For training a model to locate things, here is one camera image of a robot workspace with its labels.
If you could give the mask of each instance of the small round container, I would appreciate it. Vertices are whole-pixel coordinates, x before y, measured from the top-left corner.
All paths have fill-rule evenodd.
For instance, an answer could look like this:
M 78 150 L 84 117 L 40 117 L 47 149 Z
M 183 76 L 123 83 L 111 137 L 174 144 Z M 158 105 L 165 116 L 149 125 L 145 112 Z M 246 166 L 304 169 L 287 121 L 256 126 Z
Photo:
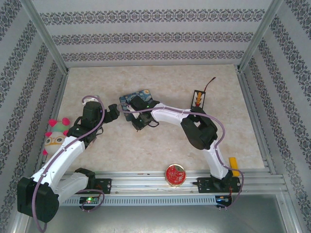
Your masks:
M 186 172 L 181 165 L 172 164 L 165 171 L 165 179 L 171 186 L 181 186 L 186 180 Z

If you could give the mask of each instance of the beige floor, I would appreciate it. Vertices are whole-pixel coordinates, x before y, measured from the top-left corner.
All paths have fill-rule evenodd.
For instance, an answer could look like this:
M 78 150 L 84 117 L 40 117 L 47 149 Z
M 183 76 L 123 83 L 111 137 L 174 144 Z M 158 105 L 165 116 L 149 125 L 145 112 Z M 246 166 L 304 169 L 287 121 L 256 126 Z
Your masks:
M 89 67 L 70 69 L 58 119 L 73 123 L 82 115 L 81 99 L 99 95 L 107 107 L 119 97 L 149 89 L 153 99 L 177 108 L 189 108 L 194 89 L 208 86 L 204 110 L 226 128 L 220 149 L 236 157 L 240 168 L 263 168 L 253 128 L 233 65 Z M 84 167 L 93 171 L 159 171 L 170 164 L 186 170 L 208 169 L 200 150 L 188 142 L 181 127 L 162 122 L 156 128 L 136 132 L 123 114 L 104 125 L 104 134 L 81 154 L 69 171 Z

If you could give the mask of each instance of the pink pom pom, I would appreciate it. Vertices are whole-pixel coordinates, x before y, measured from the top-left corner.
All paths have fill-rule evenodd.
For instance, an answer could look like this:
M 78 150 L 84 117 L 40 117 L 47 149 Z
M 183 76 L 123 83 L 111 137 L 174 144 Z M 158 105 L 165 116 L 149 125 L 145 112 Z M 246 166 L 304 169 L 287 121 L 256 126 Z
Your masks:
M 63 123 L 63 125 L 69 125 L 70 124 L 70 120 L 67 117 L 64 117 L 62 119 L 62 123 Z
M 49 137 L 49 136 L 51 136 L 51 134 L 52 134 L 52 132 L 46 132 L 44 135 L 45 135 L 46 137 Z
M 57 120 L 51 119 L 49 120 L 49 125 L 51 125 L 52 127 L 54 127 L 57 124 Z

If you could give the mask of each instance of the purple cable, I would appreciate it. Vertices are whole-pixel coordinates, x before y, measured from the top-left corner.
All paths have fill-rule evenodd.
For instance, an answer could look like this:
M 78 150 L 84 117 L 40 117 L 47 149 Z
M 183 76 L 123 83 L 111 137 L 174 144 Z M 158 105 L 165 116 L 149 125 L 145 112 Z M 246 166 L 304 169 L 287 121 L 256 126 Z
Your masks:
M 177 113 L 181 113 L 181 114 L 189 114 L 189 115 L 197 115 L 197 116 L 202 116 L 202 117 L 208 117 L 214 121 L 216 121 L 220 127 L 222 128 L 223 130 L 223 135 L 220 137 L 220 139 L 218 140 L 218 142 L 215 144 L 215 151 L 216 151 L 216 155 L 217 155 L 217 159 L 219 161 L 219 163 L 224 167 L 224 168 L 227 168 L 228 170 L 232 170 L 232 171 L 238 171 L 240 174 L 241 174 L 241 177 L 242 177 L 242 182 L 241 182 L 241 187 L 240 187 L 240 190 L 237 194 L 237 197 L 235 198 L 234 202 L 231 203 L 231 205 L 229 205 L 227 207 L 227 209 L 231 208 L 231 206 L 237 201 L 237 199 L 239 198 L 241 192 L 242 192 L 242 188 L 243 188 L 243 185 L 244 185 L 244 175 L 243 173 L 241 172 L 241 170 L 239 169 L 234 169 L 234 168 L 230 168 L 228 167 L 227 165 L 225 165 L 222 160 L 220 159 L 220 156 L 219 156 L 219 153 L 218 153 L 218 145 L 221 143 L 221 141 L 224 139 L 225 137 L 225 127 L 224 125 L 222 124 L 222 122 L 213 117 L 213 116 L 210 116 L 208 114 L 204 114 L 204 113 L 195 113 L 195 112 L 184 112 L 184 111 L 180 111 L 180 110 L 177 110 L 177 109 L 173 109 L 173 108 L 170 108 L 170 107 L 157 107 L 157 108 L 148 108 L 148 109 L 144 109 L 144 110 L 140 110 L 140 111 L 124 111 L 123 109 L 120 109 L 120 106 L 124 104 L 124 105 L 128 105 L 127 103 L 121 103 L 117 106 L 117 109 L 119 112 L 121 113 L 143 113 L 143 112 L 149 112 L 149 111 L 152 111 L 152 110 L 163 110 L 163 109 L 167 109 L 167 110 L 170 110 L 170 111 L 173 111 L 173 112 L 177 112 Z
M 35 199 L 36 199 L 37 192 L 38 192 L 39 186 L 40 186 L 40 184 L 41 184 L 43 178 L 46 176 L 46 173 L 48 172 L 48 170 L 49 170 L 49 168 L 52 166 L 52 164 L 55 162 L 55 160 L 56 160 L 68 147 L 70 147 L 73 143 L 75 143 L 76 141 L 80 140 L 81 138 L 84 138 L 85 136 L 88 136 L 89 134 L 93 133 L 95 130 L 97 130 L 97 129 L 100 127 L 101 123 L 102 123 L 103 120 L 104 120 L 105 108 L 104 108 L 104 104 L 103 104 L 103 102 L 101 101 L 101 99 L 100 99 L 100 98 L 97 98 L 96 96 L 84 96 L 83 99 L 82 99 L 82 103 L 84 102 L 84 100 L 85 100 L 86 98 L 95 98 L 95 99 L 101 104 L 101 106 L 102 106 L 102 108 L 103 108 L 103 115 L 102 115 L 102 118 L 101 118 L 100 122 L 98 123 L 98 125 L 97 125 L 94 129 L 92 129 L 91 131 L 87 132 L 86 134 L 84 134 L 84 135 L 82 135 L 82 136 L 80 136 L 80 137 L 74 139 L 72 142 L 70 142 L 68 145 L 66 145 L 61 151 L 59 151 L 59 152 L 57 153 L 57 155 L 51 160 L 51 162 L 49 162 L 49 164 L 47 165 L 47 167 L 46 167 L 46 168 L 44 169 L 44 171 L 42 172 L 42 174 L 41 174 L 41 176 L 40 176 L 40 178 L 39 178 L 39 180 L 38 180 L 38 182 L 37 182 L 37 184 L 36 184 L 36 186 L 35 186 L 35 190 L 34 190 L 34 194 L 33 194 L 33 198 L 32 198 L 32 212 L 33 212 L 33 218 L 34 218 L 34 220 L 35 220 L 35 223 L 36 223 L 36 225 L 37 225 L 38 230 L 39 230 L 41 233 L 44 233 L 44 232 L 46 231 L 46 229 L 47 229 L 47 223 L 44 224 L 44 229 L 42 229 L 42 228 L 40 227 L 39 221 L 38 221 L 38 218 L 37 218 L 37 214 L 36 214 L 36 210 L 35 210 Z M 103 191 L 97 190 L 97 189 L 90 189 L 90 190 L 85 189 L 85 190 L 80 190 L 79 192 L 86 192 L 86 191 L 96 191 L 96 192 L 102 193 L 102 194 L 103 194 L 103 200 L 99 203 L 98 206 L 100 206 L 100 205 L 104 202 L 104 193 L 103 193 Z

